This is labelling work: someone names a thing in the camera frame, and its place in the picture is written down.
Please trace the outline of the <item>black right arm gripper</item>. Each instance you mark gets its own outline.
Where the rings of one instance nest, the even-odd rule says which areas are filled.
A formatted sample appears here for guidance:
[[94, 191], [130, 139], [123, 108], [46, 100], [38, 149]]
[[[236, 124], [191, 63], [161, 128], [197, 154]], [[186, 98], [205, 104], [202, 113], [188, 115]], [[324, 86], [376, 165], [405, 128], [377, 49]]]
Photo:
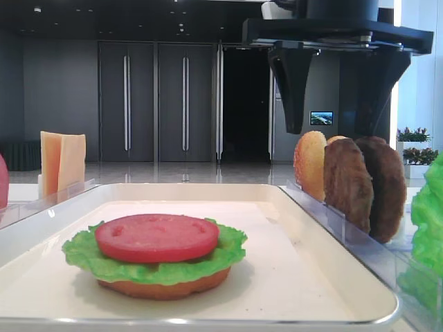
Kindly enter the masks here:
[[243, 23], [245, 45], [270, 48], [268, 62], [288, 133], [302, 131], [311, 61], [326, 50], [353, 53], [354, 135], [375, 135], [410, 55], [427, 55], [433, 47], [433, 32], [385, 23], [378, 16], [378, 1], [266, 1], [260, 18]]

